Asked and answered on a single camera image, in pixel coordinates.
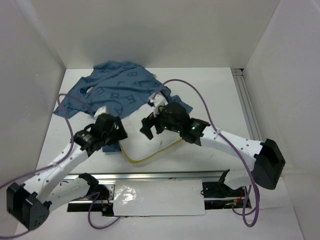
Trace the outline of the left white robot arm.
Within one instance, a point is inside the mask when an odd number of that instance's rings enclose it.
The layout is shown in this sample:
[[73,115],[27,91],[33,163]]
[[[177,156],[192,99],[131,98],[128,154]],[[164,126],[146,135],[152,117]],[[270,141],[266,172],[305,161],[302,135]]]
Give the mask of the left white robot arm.
[[29,231],[40,227],[50,212],[76,198],[108,200],[110,191],[89,173],[64,178],[93,153],[128,137],[120,117],[98,115],[95,123],[76,132],[67,147],[48,166],[22,184],[6,190],[6,208]]

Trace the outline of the blue letter print pillowcase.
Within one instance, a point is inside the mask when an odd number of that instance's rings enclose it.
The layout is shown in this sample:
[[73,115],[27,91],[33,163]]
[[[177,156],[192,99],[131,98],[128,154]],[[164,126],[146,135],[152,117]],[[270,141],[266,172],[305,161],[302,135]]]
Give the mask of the blue letter print pillowcase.
[[94,66],[68,91],[54,114],[73,117],[78,112],[93,115],[107,106],[112,116],[128,117],[147,103],[161,82],[143,66],[130,61],[108,61]]

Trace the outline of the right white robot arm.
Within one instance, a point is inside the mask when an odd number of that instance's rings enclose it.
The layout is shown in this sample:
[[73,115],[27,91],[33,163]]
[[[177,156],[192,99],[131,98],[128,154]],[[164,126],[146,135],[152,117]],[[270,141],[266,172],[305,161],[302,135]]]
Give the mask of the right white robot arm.
[[286,164],[274,140],[250,140],[214,129],[208,122],[190,117],[179,103],[172,102],[155,108],[141,123],[140,132],[149,140],[154,137],[152,128],[157,134],[171,131],[189,144],[213,148],[240,158],[244,170],[228,169],[220,178],[218,190],[223,196],[230,196],[236,189],[253,184],[274,190]]

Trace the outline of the white pillow yellow edge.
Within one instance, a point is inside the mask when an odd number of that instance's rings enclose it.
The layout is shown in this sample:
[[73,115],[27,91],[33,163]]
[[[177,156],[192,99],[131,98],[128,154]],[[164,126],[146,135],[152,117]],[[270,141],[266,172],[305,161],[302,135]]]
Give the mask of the white pillow yellow edge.
[[142,119],[148,115],[153,115],[153,107],[145,103],[121,120],[127,138],[120,140],[119,145],[124,157],[132,164],[147,161],[183,141],[178,134],[171,131],[165,130],[161,134],[156,134],[154,128],[151,129],[153,138],[148,139],[140,132]]

